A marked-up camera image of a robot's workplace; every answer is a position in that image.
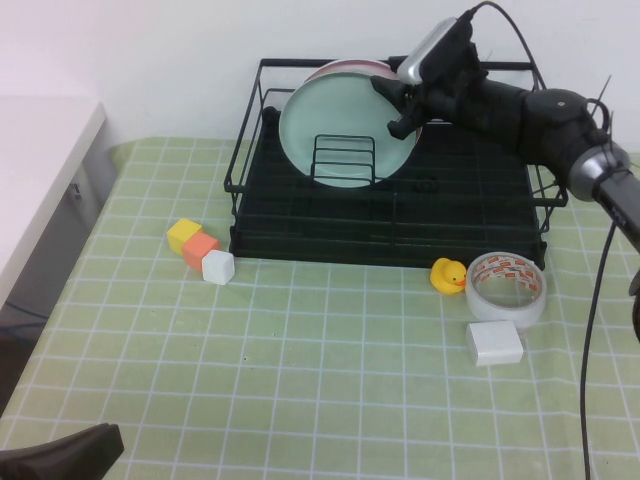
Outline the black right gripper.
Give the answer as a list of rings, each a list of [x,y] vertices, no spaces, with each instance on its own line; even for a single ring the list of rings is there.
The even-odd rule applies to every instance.
[[[373,89],[392,106],[405,106],[387,129],[398,140],[406,139],[436,118],[451,123],[491,123],[491,106],[483,97],[487,70],[481,65],[474,42],[434,46],[420,62],[418,87],[374,75]]]

